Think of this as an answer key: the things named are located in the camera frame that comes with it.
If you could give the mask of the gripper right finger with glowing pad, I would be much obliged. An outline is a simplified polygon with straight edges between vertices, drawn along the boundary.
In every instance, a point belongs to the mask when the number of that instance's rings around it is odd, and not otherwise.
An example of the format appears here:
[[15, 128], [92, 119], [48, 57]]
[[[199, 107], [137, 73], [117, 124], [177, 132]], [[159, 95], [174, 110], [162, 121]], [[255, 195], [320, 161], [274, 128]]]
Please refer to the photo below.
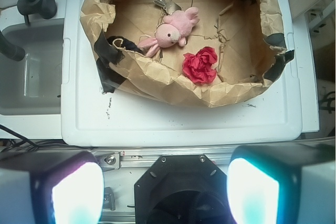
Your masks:
[[237, 147], [227, 198], [237, 223], [335, 223], [335, 144]]

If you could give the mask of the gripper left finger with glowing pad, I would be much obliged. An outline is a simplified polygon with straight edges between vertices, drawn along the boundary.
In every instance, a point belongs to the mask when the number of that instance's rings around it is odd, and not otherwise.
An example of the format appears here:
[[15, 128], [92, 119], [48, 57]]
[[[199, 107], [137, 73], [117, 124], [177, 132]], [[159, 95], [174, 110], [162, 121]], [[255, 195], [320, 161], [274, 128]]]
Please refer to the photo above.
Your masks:
[[1, 153], [1, 223], [98, 223], [103, 197], [88, 151]]

